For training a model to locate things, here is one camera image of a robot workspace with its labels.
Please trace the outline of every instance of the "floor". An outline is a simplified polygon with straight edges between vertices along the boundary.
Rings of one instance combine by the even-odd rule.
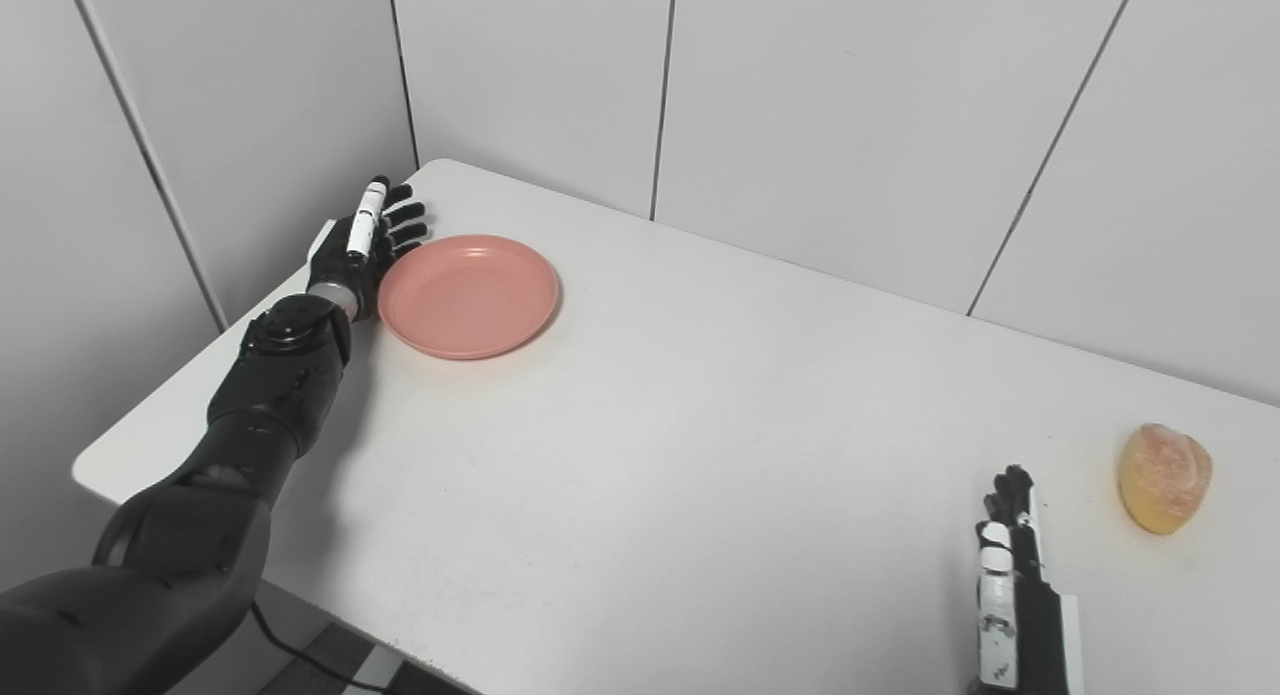
[[[306,653],[352,677],[372,649],[370,641],[334,623],[306,646]],[[307,663],[293,660],[259,695],[342,695],[346,687],[346,683],[316,672]],[[410,663],[396,673],[389,691],[397,695],[474,695]]]

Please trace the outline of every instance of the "fingertip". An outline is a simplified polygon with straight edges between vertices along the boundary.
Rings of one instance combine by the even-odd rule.
[[[392,259],[393,259],[393,261],[397,261],[397,259],[402,259],[403,256],[407,256],[407,253],[411,250],[417,248],[420,244],[421,243],[417,243],[417,241],[413,241],[413,243],[403,243],[401,247],[398,247],[396,250],[392,250]]]
[[[401,183],[394,186],[394,188],[387,192],[387,198],[383,200],[383,209],[394,206],[394,204],[404,202],[404,200],[413,197],[413,187],[408,183]]]

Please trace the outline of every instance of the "bread roll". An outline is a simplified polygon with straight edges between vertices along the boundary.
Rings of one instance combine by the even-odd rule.
[[[1120,453],[1120,498],[1134,521],[1171,535],[1199,508],[1213,462],[1192,436],[1148,422]]]

